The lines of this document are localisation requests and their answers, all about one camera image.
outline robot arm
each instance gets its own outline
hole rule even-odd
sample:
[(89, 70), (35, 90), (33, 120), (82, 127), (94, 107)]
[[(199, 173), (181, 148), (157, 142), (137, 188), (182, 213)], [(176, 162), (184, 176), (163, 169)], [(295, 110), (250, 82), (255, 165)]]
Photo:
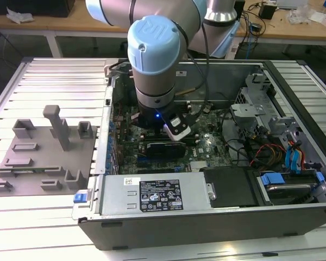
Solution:
[[(234, 11), (234, 0), (231, 2)], [(211, 17), (212, 26), (224, 25), (223, 21), (212, 21), (220, 19), (218, 14), (223, 17), (222, 10), (207, 11), (206, 0), (86, 0), (86, 5), (93, 18), (129, 28), (128, 58), (140, 110), (135, 119), (138, 125), (156, 129), (164, 126), (175, 141), (188, 135), (193, 123), (183, 117), (173, 101), (175, 66), (192, 40), (195, 49), (204, 46), (204, 38), (193, 38), (201, 31), (205, 16)]]

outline power supply label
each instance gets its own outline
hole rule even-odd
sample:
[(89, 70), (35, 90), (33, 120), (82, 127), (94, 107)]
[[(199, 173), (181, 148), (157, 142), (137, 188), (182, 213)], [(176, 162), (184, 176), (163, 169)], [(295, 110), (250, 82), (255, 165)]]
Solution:
[(140, 181), (140, 210), (142, 212), (183, 209), (183, 198), (178, 179)]

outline workbench leg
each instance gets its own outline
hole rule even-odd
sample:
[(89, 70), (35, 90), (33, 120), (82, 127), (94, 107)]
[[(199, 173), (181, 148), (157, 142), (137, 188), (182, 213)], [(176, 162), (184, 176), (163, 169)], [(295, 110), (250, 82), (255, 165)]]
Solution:
[(92, 37), (93, 49), (98, 49), (98, 40), (96, 37)]
[(224, 57), (225, 60), (234, 60), (235, 59), (235, 55), (238, 52), (238, 47), (240, 42), (242, 41), (242, 39), (240, 37), (235, 37), (233, 38), (232, 44), (230, 45), (226, 56)]
[(282, 54), (287, 54), (289, 49), (290, 49), (291, 45), (285, 45), (283, 51), (282, 51)]
[(45, 35), (54, 58), (62, 58), (63, 53), (54, 35)]

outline metal bracket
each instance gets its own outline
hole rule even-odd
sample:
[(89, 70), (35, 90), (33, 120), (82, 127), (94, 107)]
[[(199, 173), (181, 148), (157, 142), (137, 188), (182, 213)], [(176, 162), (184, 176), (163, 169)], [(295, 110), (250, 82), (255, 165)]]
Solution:
[(268, 125), (270, 128), (271, 134), (281, 135), (293, 123), (295, 123), (295, 120), (293, 117), (272, 117), (269, 120)]

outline wooden workbench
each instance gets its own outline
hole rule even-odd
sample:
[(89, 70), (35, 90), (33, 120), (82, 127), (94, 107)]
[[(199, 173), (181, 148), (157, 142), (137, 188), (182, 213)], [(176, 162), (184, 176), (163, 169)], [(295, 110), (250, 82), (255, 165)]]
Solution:
[[(246, 0), (245, 10), (258, 0)], [(318, 11), (325, 11), (324, 0), (310, 0), (310, 5)], [(252, 10), (258, 14), (259, 8)], [(271, 20), (266, 21), (266, 31), (258, 42), (279, 44), (307, 44), (326, 45), (326, 27), (312, 21), (310, 24), (291, 25), (287, 18), (287, 10), (278, 10)], [(47, 38), (53, 57), (62, 57), (56, 36), (89, 36), (89, 37), (127, 37), (127, 30), (112, 27), (94, 20), (88, 13), (84, 0), (76, 0), (69, 17), (57, 18), (34, 16), (35, 21), (16, 24), (6, 16), (0, 16), (0, 31), (7, 34), (43, 35)], [(255, 16), (250, 15), (252, 22), (262, 23)], [(241, 40), (245, 34), (245, 22), (241, 20), (236, 38)]]

